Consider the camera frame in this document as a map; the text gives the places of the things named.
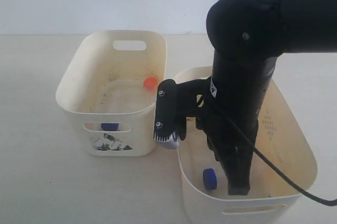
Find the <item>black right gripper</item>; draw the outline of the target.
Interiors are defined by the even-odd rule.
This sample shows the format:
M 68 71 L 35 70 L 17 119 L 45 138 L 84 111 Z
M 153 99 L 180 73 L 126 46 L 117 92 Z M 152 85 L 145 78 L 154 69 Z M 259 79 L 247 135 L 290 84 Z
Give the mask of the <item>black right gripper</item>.
M 227 177 L 228 194 L 247 196 L 254 144 L 263 101 L 263 78 L 251 74 L 213 74 L 179 83 L 179 137 L 186 137 L 186 118 L 209 138 L 210 149 Z

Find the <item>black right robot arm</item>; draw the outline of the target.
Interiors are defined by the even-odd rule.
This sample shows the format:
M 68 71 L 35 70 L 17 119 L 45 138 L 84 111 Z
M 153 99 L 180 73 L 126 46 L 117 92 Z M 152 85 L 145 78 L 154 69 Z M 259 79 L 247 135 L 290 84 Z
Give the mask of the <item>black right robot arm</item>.
M 206 33 L 214 56 L 197 123 L 228 193 L 245 196 L 276 62 L 285 53 L 336 52 L 336 0 L 218 0 L 207 13 Z

